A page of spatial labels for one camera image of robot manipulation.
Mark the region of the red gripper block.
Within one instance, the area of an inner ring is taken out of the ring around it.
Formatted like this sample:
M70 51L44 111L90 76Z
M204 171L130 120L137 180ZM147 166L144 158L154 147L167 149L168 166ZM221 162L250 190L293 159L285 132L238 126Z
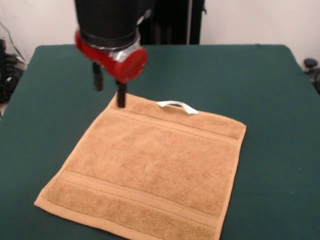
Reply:
M117 81L117 106L126 107L127 84L136 78L148 60L148 52L140 45L140 38L123 50L103 50L90 46L80 37L80 31L75 32L76 48L92 63L93 84L96 91L104 88L102 68Z

